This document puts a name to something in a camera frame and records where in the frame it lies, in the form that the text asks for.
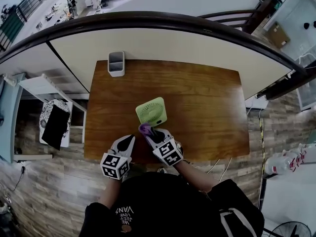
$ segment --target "fan grille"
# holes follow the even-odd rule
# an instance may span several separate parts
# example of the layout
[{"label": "fan grille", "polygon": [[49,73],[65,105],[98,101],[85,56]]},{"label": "fan grille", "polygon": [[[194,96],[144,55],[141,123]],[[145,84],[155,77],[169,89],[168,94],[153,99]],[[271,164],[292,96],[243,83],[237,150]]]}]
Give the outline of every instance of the fan grille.
[{"label": "fan grille", "polygon": [[141,122],[154,122],[163,113],[163,105],[160,103],[149,103],[140,112]]}]

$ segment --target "small desk fan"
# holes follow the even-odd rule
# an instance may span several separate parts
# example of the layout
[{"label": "small desk fan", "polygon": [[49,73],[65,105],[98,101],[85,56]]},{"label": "small desk fan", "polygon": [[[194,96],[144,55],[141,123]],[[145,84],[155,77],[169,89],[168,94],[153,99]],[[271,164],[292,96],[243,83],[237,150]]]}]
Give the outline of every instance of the small desk fan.
[{"label": "small desk fan", "polygon": [[162,97],[137,106],[136,114],[141,124],[149,123],[151,126],[157,126],[167,120],[167,113]]}]

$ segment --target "wooden table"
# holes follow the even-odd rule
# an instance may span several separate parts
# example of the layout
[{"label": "wooden table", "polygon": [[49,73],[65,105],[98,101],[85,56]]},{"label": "wooden table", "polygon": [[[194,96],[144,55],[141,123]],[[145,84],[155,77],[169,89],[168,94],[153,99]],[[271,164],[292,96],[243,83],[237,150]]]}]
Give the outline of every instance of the wooden table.
[{"label": "wooden table", "polygon": [[249,154],[246,108],[233,70],[168,61],[126,60],[125,75],[113,78],[107,61],[96,64],[85,127],[84,157],[101,159],[112,143],[136,136],[132,161],[158,160],[138,132],[135,108],[164,99],[168,120],[159,125],[182,143],[189,161]]}]

